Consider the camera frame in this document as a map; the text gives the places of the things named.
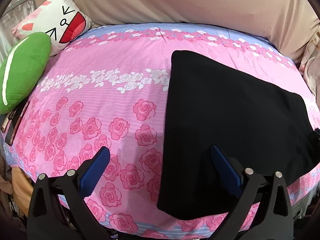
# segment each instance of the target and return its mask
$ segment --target green stuffed toy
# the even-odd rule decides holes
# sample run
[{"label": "green stuffed toy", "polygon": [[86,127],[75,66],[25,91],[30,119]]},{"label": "green stuffed toy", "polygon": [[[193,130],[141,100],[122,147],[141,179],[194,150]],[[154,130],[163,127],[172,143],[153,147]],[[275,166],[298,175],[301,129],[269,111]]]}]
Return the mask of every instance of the green stuffed toy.
[{"label": "green stuffed toy", "polygon": [[33,90],[51,53],[46,33],[32,33],[19,41],[0,67],[0,114],[13,110]]}]

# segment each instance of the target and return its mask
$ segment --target white pillow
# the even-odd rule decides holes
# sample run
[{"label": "white pillow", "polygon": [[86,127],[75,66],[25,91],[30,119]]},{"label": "white pillow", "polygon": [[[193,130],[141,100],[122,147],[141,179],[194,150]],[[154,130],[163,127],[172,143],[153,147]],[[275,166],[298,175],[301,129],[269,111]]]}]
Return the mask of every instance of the white pillow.
[{"label": "white pillow", "polygon": [[34,32],[47,33],[52,43],[50,56],[53,56],[89,30],[92,24],[73,0],[47,0],[15,26],[12,34],[21,40]]}]

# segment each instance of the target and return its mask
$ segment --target pink bedsheet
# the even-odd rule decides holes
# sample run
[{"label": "pink bedsheet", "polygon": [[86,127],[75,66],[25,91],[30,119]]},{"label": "pink bedsheet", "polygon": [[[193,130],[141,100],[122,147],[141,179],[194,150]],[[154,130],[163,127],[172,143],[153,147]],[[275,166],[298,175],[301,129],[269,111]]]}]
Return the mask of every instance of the pink bedsheet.
[{"label": "pink bedsheet", "polygon": [[[122,25],[110,32],[115,27],[105,27],[100,36],[91,31],[52,59],[10,151],[36,180],[42,172],[59,176],[77,169],[106,146],[110,164],[85,199],[102,225],[153,238],[208,237],[225,214],[182,221],[156,207],[172,52],[195,51],[300,94],[313,128],[320,124],[319,109],[292,61],[262,42],[210,34],[208,26],[188,25],[189,31],[144,26]],[[190,86],[201,86],[201,80]],[[319,180],[317,166],[288,188],[291,202]],[[243,229],[257,207],[252,206]]]}]

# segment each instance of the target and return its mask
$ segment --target pillow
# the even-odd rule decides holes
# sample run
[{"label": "pillow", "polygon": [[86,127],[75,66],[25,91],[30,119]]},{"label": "pillow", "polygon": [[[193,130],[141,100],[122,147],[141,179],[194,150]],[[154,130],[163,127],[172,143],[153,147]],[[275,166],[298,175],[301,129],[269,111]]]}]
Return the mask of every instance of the pillow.
[{"label": "pillow", "polygon": [[51,52],[45,33],[32,33],[10,50],[0,67],[0,114],[13,110],[40,78]]},{"label": "pillow", "polygon": [[47,33],[52,43],[50,56],[53,56],[91,26],[90,18],[79,11],[73,0],[47,0],[15,26],[12,34],[21,40],[34,32]]},{"label": "pillow", "polygon": [[[45,0],[36,0],[41,4]],[[267,38],[301,61],[319,20],[307,0],[74,0],[99,25],[187,22],[223,26]]]}]

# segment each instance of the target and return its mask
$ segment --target black cloth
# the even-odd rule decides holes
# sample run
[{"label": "black cloth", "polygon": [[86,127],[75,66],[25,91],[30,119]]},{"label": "black cloth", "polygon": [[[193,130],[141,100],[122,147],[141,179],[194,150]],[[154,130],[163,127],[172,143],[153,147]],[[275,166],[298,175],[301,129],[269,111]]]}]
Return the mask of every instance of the black cloth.
[{"label": "black cloth", "polygon": [[173,52],[171,63],[158,209],[181,220],[232,209],[237,199],[210,161],[214,144],[244,168],[281,171],[287,185],[319,163],[300,95],[191,51]]}]

